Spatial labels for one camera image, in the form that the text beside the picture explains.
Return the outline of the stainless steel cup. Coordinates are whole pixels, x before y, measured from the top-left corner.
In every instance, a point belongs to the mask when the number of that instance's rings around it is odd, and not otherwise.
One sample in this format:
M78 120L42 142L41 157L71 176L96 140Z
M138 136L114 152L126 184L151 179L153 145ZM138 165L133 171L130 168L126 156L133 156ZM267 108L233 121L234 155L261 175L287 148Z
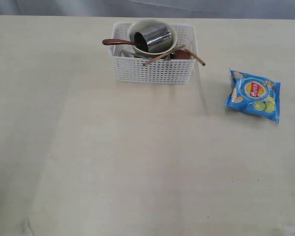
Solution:
M136 47L147 53L160 53L172 46L173 37L169 28L162 23L145 27L135 32Z

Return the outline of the white ceramic bowl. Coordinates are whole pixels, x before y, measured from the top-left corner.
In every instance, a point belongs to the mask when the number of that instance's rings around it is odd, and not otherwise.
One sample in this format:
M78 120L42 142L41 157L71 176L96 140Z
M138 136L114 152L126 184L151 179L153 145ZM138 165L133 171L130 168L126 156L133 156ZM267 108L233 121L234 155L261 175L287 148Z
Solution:
M157 20L157 19L143 19L143 20L139 20L139 21L133 23L130 26L130 28L128 29L128 37L129 37L129 40L132 41L132 42L135 42L134 41L134 34L135 34L135 32L140 31L140 30L142 30L145 27L150 27L150 26L153 26L153 25L156 25L156 24L159 24L159 23L165 24L169 28L169 30L170 30L170 32L172 34L172 37L173 37L172 46L168 50L166 50L164 52L160 52L160 53L147 53L147 52L144 52L144 51L138 49L136 46L133 46L133 49L136 52L138 52L140 54L143 54L143 55L149 55L149 56L152 56L153 57L153 56L156 56L156 55L160 55L160 54L166 53L166 52L172 50L176 46L176 44L177 44L177 33L176 33L176 30L171 25L169 25L168 23L165 23L165 22L160 21L160 20Z

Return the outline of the brown wooden spoon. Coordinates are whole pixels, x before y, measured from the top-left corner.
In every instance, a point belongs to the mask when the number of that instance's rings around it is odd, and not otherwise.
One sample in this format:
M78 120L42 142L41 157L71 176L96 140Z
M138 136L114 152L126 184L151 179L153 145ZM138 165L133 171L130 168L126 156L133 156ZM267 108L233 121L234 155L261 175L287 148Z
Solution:
M102 41L102 44L105 46L112 46L112 45L131 45L135 46L136 43L128 40L122 40L122 39L104 39Z

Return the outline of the blue potato chips bag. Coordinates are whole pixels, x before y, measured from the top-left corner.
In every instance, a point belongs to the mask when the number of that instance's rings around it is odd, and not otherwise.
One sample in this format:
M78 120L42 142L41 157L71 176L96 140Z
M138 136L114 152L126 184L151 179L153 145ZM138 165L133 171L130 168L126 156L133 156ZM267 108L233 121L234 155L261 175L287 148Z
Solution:
M230 70L230 80L232 92L225 102L226 107L279 122L279 82L235 70Z

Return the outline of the white perforated plastic basket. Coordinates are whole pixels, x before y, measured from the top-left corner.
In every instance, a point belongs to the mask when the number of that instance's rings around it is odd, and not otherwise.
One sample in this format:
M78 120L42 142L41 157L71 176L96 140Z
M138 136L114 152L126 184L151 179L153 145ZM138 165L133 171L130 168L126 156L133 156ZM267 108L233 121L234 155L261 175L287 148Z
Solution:
M112 38L129 40L128 29L134 22L116 22L113 27ZM196 30L191 24L172 24L177 32L177 45L198 55ZM148 59L125 57L122 50L134 52L130 45L116 45L109 47L113 60L116 80L119 82L148 83L148 84L186 84L191 76L195 59L160 59L147 66L143 63Z

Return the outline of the brown wooden chopstick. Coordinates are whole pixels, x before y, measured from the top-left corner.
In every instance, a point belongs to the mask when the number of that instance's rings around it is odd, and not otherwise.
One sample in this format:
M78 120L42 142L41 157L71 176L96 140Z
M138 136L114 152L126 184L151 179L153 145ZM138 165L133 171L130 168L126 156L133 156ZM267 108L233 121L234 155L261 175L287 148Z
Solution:
M190 56L192 56L194 59L196 59L202 66L206 66L206 63L199 57L197 56L195 53L191 52L188 49L184 49L185 52L187 52Z
M160 59L162 59L162 58L164 58L164 57L170 55L171 53L174 53L174 52L176 52L176 51L178 51L178 50L184 48L185 46L186 46L186 45L175 46L172 50L170 50L170 51L168 51L168 52L166 52L166 53L163 53L163 54L161 54L161 55L158 55L158 56L154 57L153 59L151 59L151 60L149 60L149 61L144 62L144 63L143 63L143 66L147 66L147 65L149 65L149 64L151 64L151 63L153 63L153 62L155 62L155 61L158 61L158 60L160 60Z

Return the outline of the silver metal fork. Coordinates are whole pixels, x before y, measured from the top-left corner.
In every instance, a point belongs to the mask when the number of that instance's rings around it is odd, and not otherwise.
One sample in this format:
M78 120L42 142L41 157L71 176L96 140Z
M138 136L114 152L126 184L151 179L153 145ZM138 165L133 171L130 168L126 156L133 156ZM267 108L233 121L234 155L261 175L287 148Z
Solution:
M133 57L133 58L140 58L140 59L152 59L152 57L140 55L140 54L137 54L137 53L129 51L129 50L122 50L122 54L125 57ZM162 59L165 61L170 61L171 55L165 56Z

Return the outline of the brown round plate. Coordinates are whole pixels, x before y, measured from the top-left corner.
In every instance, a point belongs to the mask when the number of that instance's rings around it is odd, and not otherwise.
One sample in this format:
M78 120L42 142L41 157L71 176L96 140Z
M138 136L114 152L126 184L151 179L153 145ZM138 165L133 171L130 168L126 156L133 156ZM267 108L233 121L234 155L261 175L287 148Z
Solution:
M170 59L183 59L183 60L187 60L187 59L191 59L191 56L185 50L177 50L177 51L175 51L175 52L173 52L173 53L170 54Z

